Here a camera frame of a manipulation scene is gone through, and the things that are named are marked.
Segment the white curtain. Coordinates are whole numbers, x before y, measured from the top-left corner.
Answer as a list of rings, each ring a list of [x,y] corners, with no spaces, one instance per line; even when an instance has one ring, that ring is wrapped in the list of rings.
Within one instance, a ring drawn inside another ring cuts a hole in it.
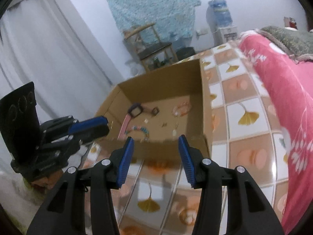
[[[1,18],[1,96],[29,82],[40,122],[92,118],[112,88],[54,0],[23,0]]]

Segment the brown cardboard box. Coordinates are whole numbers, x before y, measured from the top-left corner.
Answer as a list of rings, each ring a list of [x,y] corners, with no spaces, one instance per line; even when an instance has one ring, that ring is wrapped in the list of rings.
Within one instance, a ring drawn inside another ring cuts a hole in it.
[[[128,124],[118,139],[128,108],[140,103],[143,112]],[[151,111],[160,112],[153,116]],[[98,139],[103,154],[134,140],[134,156],[146,160],[178,160],[178,138],[184,135],[190,146],[204,157],[211,154],[212,119],[210,90],[200,59],[153,70],[116,85],[96,113],[109,121],[108,136]],[[162,123],[178,122],[176,137],[167,135]]]

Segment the wooden chair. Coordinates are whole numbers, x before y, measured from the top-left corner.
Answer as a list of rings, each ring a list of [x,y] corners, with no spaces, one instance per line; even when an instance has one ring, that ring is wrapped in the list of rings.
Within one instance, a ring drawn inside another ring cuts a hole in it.
[[[123,31],[124,40],[131,45],[139,62],[143,66],[146,72],[150,72],[148,64],[146,63],[149,59],[154,58],[159,53],[165,54],[165,59],[170,65],[178,62],[178,58],[171,42],[162,41],[159,34],[155,29],[155,22],[151,22],[145,25],[135,25],[128,30]],[[141,32],[151,28],[156,38],[156,41],[152,44],[147,44],[142,36]]]

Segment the pink floral blanket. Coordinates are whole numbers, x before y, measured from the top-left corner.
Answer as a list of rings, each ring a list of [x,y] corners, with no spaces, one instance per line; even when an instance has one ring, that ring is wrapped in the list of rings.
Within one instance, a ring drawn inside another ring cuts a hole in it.
[[[312,234],[312,63],[296,61],[259,30],[242,32],[237,43],[268,91],[284,137],[289,185],[283,230]]]

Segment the light blue hanging cloth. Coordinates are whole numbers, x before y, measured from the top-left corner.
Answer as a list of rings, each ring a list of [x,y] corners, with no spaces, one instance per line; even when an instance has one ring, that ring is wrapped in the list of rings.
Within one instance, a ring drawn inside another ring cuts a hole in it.
[[[120,32],[154,23],[161,41],[190,39],[201,0],[107,0]]]

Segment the grey green patterned blanket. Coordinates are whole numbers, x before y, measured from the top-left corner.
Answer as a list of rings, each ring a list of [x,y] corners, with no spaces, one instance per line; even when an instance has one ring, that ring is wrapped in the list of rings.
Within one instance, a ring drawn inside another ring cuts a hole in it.
[[[268,26],[256,30],[294,61],[312,61],[312,32]]]

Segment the water dispenser with bottle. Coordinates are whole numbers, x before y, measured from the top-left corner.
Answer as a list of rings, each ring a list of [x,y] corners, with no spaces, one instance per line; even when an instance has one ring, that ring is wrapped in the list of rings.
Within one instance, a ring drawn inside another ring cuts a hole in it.
[[[208,1],[206,20],[211,29],[216,45],[237,39],[238,29],[233,25],[233,20],[226,0]]]

